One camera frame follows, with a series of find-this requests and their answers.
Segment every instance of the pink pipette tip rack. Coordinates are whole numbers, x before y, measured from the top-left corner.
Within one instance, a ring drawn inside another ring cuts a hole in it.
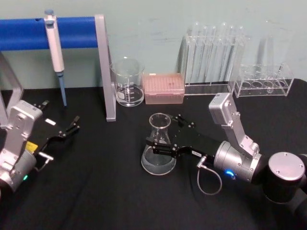
[[[146,104],[182,104],[184,82],[180,73],[144,74],[142,85]]]

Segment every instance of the erlenmeyer flask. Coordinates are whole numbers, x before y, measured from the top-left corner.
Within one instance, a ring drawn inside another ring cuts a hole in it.
[[[170,144],[167,134],[168,127],[171,124],[170,117],[162,113],[153,114],[149,118],[149,123],[152,126],[150,137],[159,143]],[[152,147],[146,145],[141,164],[152,175],[165,175],[173,170],[176,159],[170,156],[154,154]]]

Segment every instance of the blue led light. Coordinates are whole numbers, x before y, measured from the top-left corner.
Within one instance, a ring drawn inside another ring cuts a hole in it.
[[[235,176],[234,172],[233,172],[232,170],[230,170],[230,169],[226,169],[226,170],[225,170],[225,174],[226,174],[226,175],[229,175],[229,176],[231,176],[231,177]]]

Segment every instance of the light green wall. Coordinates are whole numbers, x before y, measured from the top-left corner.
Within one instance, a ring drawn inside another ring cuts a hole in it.
[[[261,22],[297,30],[286,56],[296,78],[307,80],[307,2],[304,0],[11,0],[2,1],[0,18],[39,18],[45,9],[59,17],[106,17],[112,60],[137,58],[146,72],[173,72],[181,38],[194,21],[244,26],[249,35]],[[49,51],[4,53],[25,88],[58,87]],[[95,49],[63,50],[66,87],[99,85]],[[0,82],[1,88],[7,88]]]

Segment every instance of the black tablecloth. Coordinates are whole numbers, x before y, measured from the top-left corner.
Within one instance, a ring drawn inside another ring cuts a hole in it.
[[[59,89],[26,90],[30,103],[50,100],[44,116],[66,126],[76,115],[80,132],[64,144],[52,144],[55,157],[40,173],[32,172],[12,196],[0,201],[0,228],[6,230],[190,230],[300,229],[284,206],[268,201],[260,186],[223,179],[223,189],[204,196],[196,184],[198,159],[185,156],[165,176],[141,167],[148,118],[156,112],[194,121],[204,135],[225,140],[208,104],[213,96],[189,96],[179,105],[117,105],[117,121],[107,123],[101,88],[67,89],[68,108]],[[287,97],[236,99],[245,132],[263,155],[307,151],[307,82],[295,80]],[[1,146],[4,135],[1,135]],[[201,184],[217,186],[207,173]]]

